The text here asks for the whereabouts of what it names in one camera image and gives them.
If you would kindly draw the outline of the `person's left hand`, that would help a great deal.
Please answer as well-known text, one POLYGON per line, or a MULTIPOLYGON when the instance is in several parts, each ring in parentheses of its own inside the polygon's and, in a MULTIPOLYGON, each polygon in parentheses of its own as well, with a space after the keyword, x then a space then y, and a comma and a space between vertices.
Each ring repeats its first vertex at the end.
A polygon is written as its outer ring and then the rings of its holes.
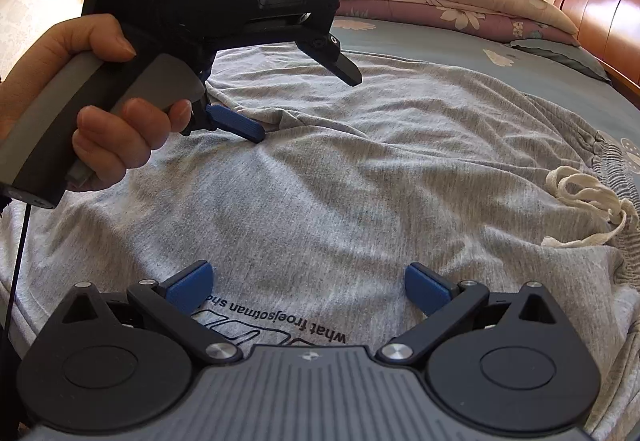
MULTIPOLYGON (((1 136, 6 138, 26 108, 70 59, 90 51, 100 60, 128 62, 136 51, 113 16, 90 15, 52 26, 21 57, 1 83, 1 136)), ((141 98, 129 100, 113 115, 86 106, 77 116, 73 148, 93 176, 74 192, 104 190, 144 166, 171 132, 181 132, 191 119, 191 103, 180 100, 163 112, 141 98)))

